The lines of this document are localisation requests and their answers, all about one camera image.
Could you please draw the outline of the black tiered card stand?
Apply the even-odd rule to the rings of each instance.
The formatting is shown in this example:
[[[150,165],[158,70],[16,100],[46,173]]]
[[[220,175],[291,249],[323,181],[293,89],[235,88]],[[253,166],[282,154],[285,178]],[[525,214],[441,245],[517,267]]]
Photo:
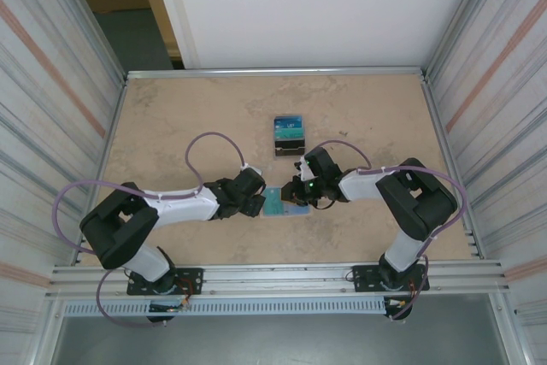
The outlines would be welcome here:
[[[273,148],[275,157],[303,156],[306,151],[306,137],[304,139],[276,140],[273,132]]]

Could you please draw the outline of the blue plastic card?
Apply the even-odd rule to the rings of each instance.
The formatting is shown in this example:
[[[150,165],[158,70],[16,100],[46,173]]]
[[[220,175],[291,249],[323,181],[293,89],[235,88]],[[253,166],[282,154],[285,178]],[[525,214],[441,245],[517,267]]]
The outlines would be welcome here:
[[[273,120],[273,131],[276,140],[304,139],[303,117],[301,115],[276,116]]]

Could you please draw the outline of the small green circuit board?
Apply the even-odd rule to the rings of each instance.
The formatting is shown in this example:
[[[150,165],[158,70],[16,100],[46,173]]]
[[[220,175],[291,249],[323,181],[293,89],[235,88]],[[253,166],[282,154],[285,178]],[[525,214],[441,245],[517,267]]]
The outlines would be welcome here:
[[[186,300],[182,301],[151,301],[149,305],[150,313],[178,313],[189,310],[190,303]]]

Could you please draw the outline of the tan wooden door edge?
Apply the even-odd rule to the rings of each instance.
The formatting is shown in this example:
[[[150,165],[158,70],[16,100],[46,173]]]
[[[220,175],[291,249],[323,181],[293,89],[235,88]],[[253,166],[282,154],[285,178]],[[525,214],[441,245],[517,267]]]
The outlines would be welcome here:
[[[168,56],[174,65],[175,69],[184,69],[182,55],[179,51],[174,31],[170,20],[168,18],[168,12],[163,0],[148,0],[150,8],[155,17],[156,24],[162,36],[163,43],[166,46]]]

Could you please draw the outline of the wide aluminium mounting rail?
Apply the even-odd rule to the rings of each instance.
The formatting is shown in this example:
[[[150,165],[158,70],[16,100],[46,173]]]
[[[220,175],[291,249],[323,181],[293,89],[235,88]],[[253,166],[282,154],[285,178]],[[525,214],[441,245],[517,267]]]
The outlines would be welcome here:
[[[208,265],[201,297],[330,297],[355,292],[352,263]],[[99,267],[55,268],[45,296],[48,300],[91,299],[104,271]],[[431,294],[507,292],[501,263],[493,260],[432,261]]]

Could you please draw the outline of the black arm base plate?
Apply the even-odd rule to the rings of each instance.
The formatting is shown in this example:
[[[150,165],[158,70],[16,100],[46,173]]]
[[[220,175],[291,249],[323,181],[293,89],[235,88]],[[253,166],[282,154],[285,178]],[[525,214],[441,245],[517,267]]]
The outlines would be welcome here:
[[[202,268],[172,268],[159,280],[150,282],[142,275],[131,272],[126,293],[130,296],[193,296],[203,286]]]
[[[418,290],[425,274],[425,265],[417,264],[401,278],[387,280],[377,264],[356,265],[351,269],[351,282],[356,292],[411,292]]]

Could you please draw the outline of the aluminium table edge rail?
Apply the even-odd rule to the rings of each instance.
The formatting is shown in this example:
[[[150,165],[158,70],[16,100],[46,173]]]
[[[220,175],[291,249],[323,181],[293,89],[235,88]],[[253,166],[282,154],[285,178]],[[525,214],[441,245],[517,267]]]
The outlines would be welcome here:
[[[345,68],[221,68],[185,70],[129,71],[128,79],[191,79],[191,78],[232,78],[232,77],[289,77],[319,75],[416,75],[421,77],[420,67],[372,66]]]
[[[462,177],[459,173],[458,167],[456,165],[456,160],[453,156],[452,150],[450,148],[450,142],[448,139],[448,132],[445,130],[445,127],[441,121],[441,117],[438,111],[437,104],[432,94],[432,87],[429,86],[429,83],[425,80],[421,82],[421,88],[426,100],[426,105],[429,111],[429,115],[432,120],[433,128],[437,136],[439,143],[440,151],[444,159],[444,164],[447,169],[448,175],[455,180],[459,185],[463,185]],[[464,229],[468,240],[470,240],[469,247],[471,250],[471,256],[474,259],[483,259],[483,253],[480,248],[480,241],[477,239],[475,226],[474,226],[474,216],[473,211],[470,208],[469,201],[466,201],[466,211],[463,213],[461,218],[461,223]]]
[[[101,161],[99,162],[98,170],[97,170],[97,173],[96,173],[96,176],[95,176],[96,180],[101,180],[103,178],[105,169],[107,167],[107,163],[108,163],[108,160],[109,160],[109,153],[111,151],[112,143],[113,143],[114,138],[115,138],[116,128],[117,128],[118,123],[119,123],[119,119],[120,119],[120,116],[121,116],[121,111],[122,111],[124,100],[125,100],[125,97],[126,97],[127,85],[128,85],[128,82],[126,82],[124,84],[123,88],[121,89],[121,94],[120,94],[119,99],[117,101],[117,104],[115,106],[115,111],[113,113],[112,121],[110,122],[110,125],[109,125],[108,134],[107,134],[107,137],[104,141]],[[89,211],[91,211],[95,207],[95,205],[97,203],[99,191],[100,191],[100,187],[98,185],[92,185],[91,186],[91,190],[90,190],[90,193],[89,193],[89,196],[88,196],[88,201],[87,201],[87,204],[85,206],[85,210],[84,210],[83,215],[86,215]]]

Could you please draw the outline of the translucent corrugated enclosure panel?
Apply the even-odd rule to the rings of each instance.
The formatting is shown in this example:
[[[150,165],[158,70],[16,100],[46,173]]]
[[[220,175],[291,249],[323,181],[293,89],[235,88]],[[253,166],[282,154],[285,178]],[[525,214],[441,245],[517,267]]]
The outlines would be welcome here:
[[[72,255],[124,74],[85,0],[0,0],[0,342],[30,338]]]
[[[480,251],[547,345],[547,0],[462,0],[426,76]]]

